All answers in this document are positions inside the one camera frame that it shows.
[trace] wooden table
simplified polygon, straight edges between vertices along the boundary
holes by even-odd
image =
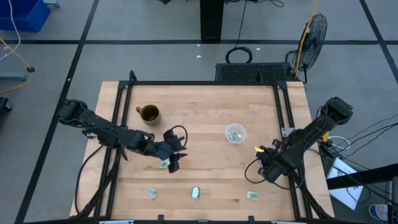
[[[96,113],[111,120],[118,82],[104,82],[99,93]],[[302,83],[288,83],[295,125],[304,128],[311,122]],[[280,92],[284,109],[283,94]],[[120,123],[125,97],[122,96]],[[135,107],[155,104],[162,113],[156,128],[145,125]],[[225,129],[231,123],[242,124],[247,138],[242,144],[231,144]],[[290,192],[268,182],[251,184],[244,169],[254,159],[254,146],[269,146],[280,139],[274,92],[271,86],[133,86],[127,125],[154,133],[158,141],[162,133],[177,124],[188,130],[187,157],[180,160],[180,170],[169,174],[158,168],[160,160],[126,151],[129,160],[121,161],[113,205],[113,219],[155,220],[163,214],[166,220],[294,220]],[[175,129],[179,136],[183,131]],[[98,147],[98,140],[88,140],[85,158]],[[86,165],[81,175],[78,203],[80,209],[93,196],[100,179],[105,150]],[[258,167],[249,169],[248,177],[261,180]],[[305,153],[308,189],[327,213],[333,216],[325,175],[318,154]],[[287,178],[277,183],[288,187]],[[151,200],[147,189],[154,187],[157,198]],[[200,188],[200,199],[191,199],[192,187]],[[259,193],[259,200],[246,198],[248,190]],[[305,216],[302,194],[297,192],[301,216]],[[104,214],[108,193],[104,194]]]

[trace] clear plastic cup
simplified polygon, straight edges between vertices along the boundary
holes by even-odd
[[[225,130],[225,137],[230,143],[240,144],[246,139],[246,130],[240,124],[230,124]]]

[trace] black metal frame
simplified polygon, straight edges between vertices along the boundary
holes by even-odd
[[[125,126],[127,122],[127,115],[129,111],[129,105],[130,105],[130,99],[131,99],[131,93],[132,93],[132,87],[133,85],[253,85],[253,86],[272,86],[273,91],[274,91],[274,98],[275,98],[275,105],[276,105],[276,110],[277,110],[277,115],[278,115],[278,120],[279,120],[279,129],[280,129],[280,135],[281,138],[283,138],[282,135],[282,128],[285,127],[284,123],[284,117],[283,117],[283,112],[282,112],[282,106],[280,103],[280,96],[279,96],[279,88],[282,89],[283,95],[284,95],[284,101],[286,105],[286,112],[287,112],[287,118],[289,120],[289,126],[294,127],[294,119],[293,119],[293,113],[292,109],[290,106],[290,100],[289,100],[289,93],[287,91],[287,84],[285,81],[280,81],[280,82],[264,82],[262,80],[259,80],[258,82],[218,82],[218,81],[137,81],[137,78],[135,74],[131,71],[130,72],[130,79],[128,81],[120,81],[119,86],[118,86],[118,92],[116,93],[116,99],[115,99],[115,106],[114,106],[114,111],[113,111],[113,116],[112,116],[112,122],[117,123],[118,122],[118,114],[119,114],[119,109],[120,109],[120,104],[121,104],[121,98],[122,98],[122,93],[125,88],[127,88],[127,93],[126,93],[126,100],[124,102],[124,108],[123,108],[123,115],[122,115],[122,120],[121,120],[121,126]],[[103,163],[103,168],[102,168],[102,173],[101,173],[101,180],[100,183],[102,184],[105,181],[105,177],[107,176],[108,169],[109,169],[109,163],[110,163],[110,158],[111,158],[111,151],[112,149],[106,149],[105,157],[104,157],[104,163]],[[115,162],[120,162],[121,156],[115,156]],[[298,170],[299,176],[303,177],[303,167],[299,167]],[[99,223],[100,221],[109,221],[111,220],[111,215],[112,215],[112,209],[113,209],[113,202],[114,202],[114,195],[116,191],[116,182],[118,178],[118,170],[116,171],[115,178],[112,179],[111,185],[109,188],[109,198],[108,202],[106,205],[106,214],[105,216],[100,216],[100,210],[101,210],[101,204],[103,203],[102,196],[98,203],[95,206],[95,210],[93,213],[93,217],[85,218],[85,217],[75,217],[71,219],[66,219],[66,220],[50,220],[50,221],[44,221],[44,222],[37,222],[37,223]],[[289,187],[294,187],[294,180],[289,177]],[[305,213],[307,215],[306,218],[301,217],[300,215],[300,206],[299,206],[299,200],[297,198],[297,192],[296,190],[291,190],[290,191],[290,196],[292,198],[292,206],[293,206],[293,211],[294,211],[294,217],[295,221],[293,222],[305,222],[305,223],[350,223],[350,222],[343,222],[339,220],[326,220],[326,219],[315,219],[312,218],[312,210],[310,207],[310,204],[307,202],[307,199],[303,197],[304,205],[305,205]],[[248,216],[247,221],[211,221],[211,220],[164,220],[163,215],[159,215],[157,220],[134,220],[132,223],[142,223],[142,224],[147,224],[147,223],[156,223],[156,224],[163,224],[163,223],[176,223],[176,224],[192,224],[192,223],[213,223],[213,224],[227,224],[227,223],[234,223],[234,224],[265,224],[265,223],[272,223],[271,221],[255,221],[253,216]]]

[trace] black floor stripe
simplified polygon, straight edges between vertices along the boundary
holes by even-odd
[[[98,1],[99,0],[94,0],[93,5],[90,10],[90,13],[88,15],[85,28],[84,28],[83,33],[80,38],[80,43],[78,44],[78,47],[75,52],[75,56],[73,57],[73,60],[72,60],[72,64],[70,65],[70,69],[69,69],[67,78],[65,80],[65,84],[63,85],[61,95],[60,95],[60,98],[57,103],[56,110],[54,111],[54,115],[52,116],[49,130],[47,131],[47,135],[45,136],[44,143],[43,143],[42,149],[39,154],[39,158],[37,159],[35,168],[33,170],[32,177],[30,178],[29,184],[27,186],[27,190],[24,195],[24,199],[22,200],[21,207],[19,208],[15,223],[23,223],[25,220],[26,213],[29,209],[30,202],[32,200],[34,191],[37,186],[37,182],[39,181],[40,173],[43,169],[45,158],[47,157],[47,153],[50,149],[50,145],[51,145],[51,141],[52,141],[52,138],[53,138],[53,135],[55,132],[55,128],[57,127],[57,124],[58,124],[57,111],[60,108],[60,106],[62,106],[64,99],[67,97],[68,90],[69,90],[70,84],[73,79],[73,75],[75,74],[75,70],[76,70],[76,67],[79,62],[81,51],[83,50],[84,40],[87,38],[88,30],[90,29],[91,23],[93,22],[94,14],[95,14],[96,8],[98,6]]]
[[[237,40],[84,40],[84,44],[93,45],[167,45],[167,44],[236,44]],[[8,44],[17,44],[18,40],[6,40]],[[325,40],[324,45],[376,45],[378,40]],[[385,41],[398,45],[398,40]],[[21,44],[80,44],[80,40],[22,40]],[[239,40],[239,44],[298,45],[299,40]]]
[[[377,28],[376,22],[374,21],[371,11],[369,10],[368,5],[366,4],[365,0],[359,0],[359,2],[362,5],[363,11],[365,12],[366,17],[368,18],[368,21],[372,27],[374,35],[376,36],[377,40],[380,42],[381,50],[383,51],[383,54],[386,57],[387,63],[390,66],[392,74],[394,75],[394,77],[396,78],[396,81],[398,83],[397,65],[395,64],[395,61],[392,58],[390,51],[387,48],[387,45],[386,45],[387,43],[384,41],[383,37],[381,36],[379,28]]]

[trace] gray floor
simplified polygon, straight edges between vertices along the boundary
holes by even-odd
[[[312,10],[314,0],[284,0],[284,8],[270,2],[249,2],[243,23],[242,39],[298,40]],[[398,2],[366,1],[384,40],[398,40],[394,16]],[[61,0],[42,31],[22,33],[25,40],[79,40],[93,0]],[[222,39],[236,39],[243,1],[225,5]],[[328,19],[327,40],[376,40],[366,15],[357,0],[323,0],[317,12]],[[200,38],[199,0],[99,0],[88,33],[88,40],[186,40]],[[13,32],[0,31],[3,39],[15,39]],[[133,69],[140,80],[214,80],[215,64],[224,63],[225,53],[233,45],[85,45],[69,98],[95,108],[102,81],[124,80]],[[253,62],[280,62],[296,45],[246,45],[253,51]],[[388,49],[398,60],[398,46]],[[19,52],[35,68],[32,83],[5,94],[13,111],[0,129],[0,223],[15,220],[27,184],[43,145],[50,120],[76,45],[21,45]],[[246,60],[245,54],[231,56],[233,62]],[[24,71],[12,56],[0,63],[0,70]],[[332,134],[350,137],[370,124],[397,113],[398,85],[378,45],[326,45],[308,72],[307,99],[312,116],[331,96],[339,96],[354,107],[354,116]],[[0,91],[16,82],[0,83]],[[353,152],[369,139],[344,151]],[[58,126],[32,198],[26,221],[67,218],[73,200],[78,169],[86,139],[79,130]],[[373,168],[395,163],[394,131],[358,151],[350,159]],[[361,200],[368,196],[363,191]],[[384,203],[372,196],[351,211],[333,200],[336,216],[344,220],[372,221],[368,206]]]

